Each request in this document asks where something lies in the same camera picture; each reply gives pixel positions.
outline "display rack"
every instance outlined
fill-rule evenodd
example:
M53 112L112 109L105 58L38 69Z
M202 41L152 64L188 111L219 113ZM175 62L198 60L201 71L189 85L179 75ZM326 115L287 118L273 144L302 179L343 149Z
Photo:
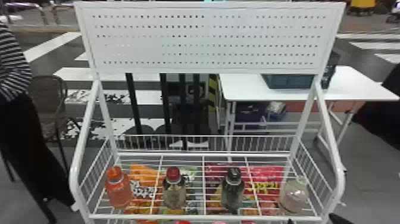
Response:
M339 202L345 179L320 83L343 14L342 3L310 2L76 2L77 17L93 73L93 85L82 130L70 170L70 188L85 223L126 223L135 220L191 220L210 223L224 220L269 223L326 223ZM125 73L273 73L315 74L295 135L267 136L114 136L102 93L103 75ZM82 172L90 121L99 99L107 139ZM328 182L302 143L311 107L316 98L323 119L328 152L335 174ZM295 216L263 215L268 201L254 195L258 211L244 215L214 215L207 202L205 163L223 161L249 168L282 166L282 183L305 176L310 199ZM124 214L112 208L104 190L107 167L131 164L157 170L159 187L163 167L196 168L192 192L197 215L158 214L153 198L147 214ZM251 172L243 174L251 186Z

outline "red snack bag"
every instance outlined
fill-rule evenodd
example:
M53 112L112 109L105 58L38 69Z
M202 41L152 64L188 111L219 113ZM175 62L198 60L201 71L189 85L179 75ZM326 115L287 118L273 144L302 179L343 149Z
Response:
M254 197L253 186L248 175L248 171L250 171L258 200L277 200L284 172L282 166L242 167L241 170L243 174L242 179L245 181L245 196Z

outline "pegboard panel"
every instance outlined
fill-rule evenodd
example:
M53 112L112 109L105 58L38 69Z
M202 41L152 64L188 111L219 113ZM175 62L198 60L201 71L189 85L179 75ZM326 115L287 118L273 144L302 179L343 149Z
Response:
M76 2L101 73L307 73L326 63L342 3Z

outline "plastic bottle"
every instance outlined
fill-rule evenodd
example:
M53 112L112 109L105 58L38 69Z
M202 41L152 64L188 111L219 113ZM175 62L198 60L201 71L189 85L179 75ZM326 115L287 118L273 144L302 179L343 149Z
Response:
M229 168L226 177L222 180L221 204L232 214L238 214L244 191L245 183L239 168Z
M107 169L105 190L110 199L110 204L116 209L124 209L132 199L128 175L122 173L118 166Z
M185 179L180 175L178 167L171 166L162 182L164 205L170 209L181 209L186 204Z
M284 214L296 214L306 206L307 199L307 181L305 177L298 176L281 187L279 207Z

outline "black pole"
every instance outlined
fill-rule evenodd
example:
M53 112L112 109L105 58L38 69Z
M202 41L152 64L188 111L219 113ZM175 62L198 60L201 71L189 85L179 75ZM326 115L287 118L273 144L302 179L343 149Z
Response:
M179 73L179 92L180 92L180 119L182 123L182 135L188 134L188 124L186 123L186 75ZM182 139L183 150L188 150L188 140Z
M126 82L128 84L130 105L132 107L133 118L135 119L136 133L143 135L142 124L140 123L138 101L136 99L135 83L133 81L132 73L125 73Z
M200 74L193 74L193 88L194 88L194 102L193 107L195 109L195 134L200 134L200 122L202 120L201 117L201 108L200 108Z
M160 73L160 81L161 81L162 107L164 109L165 132L167 134L171 134L170 103L168 100L168 86L167 86L167 77L165 76L165 73Z

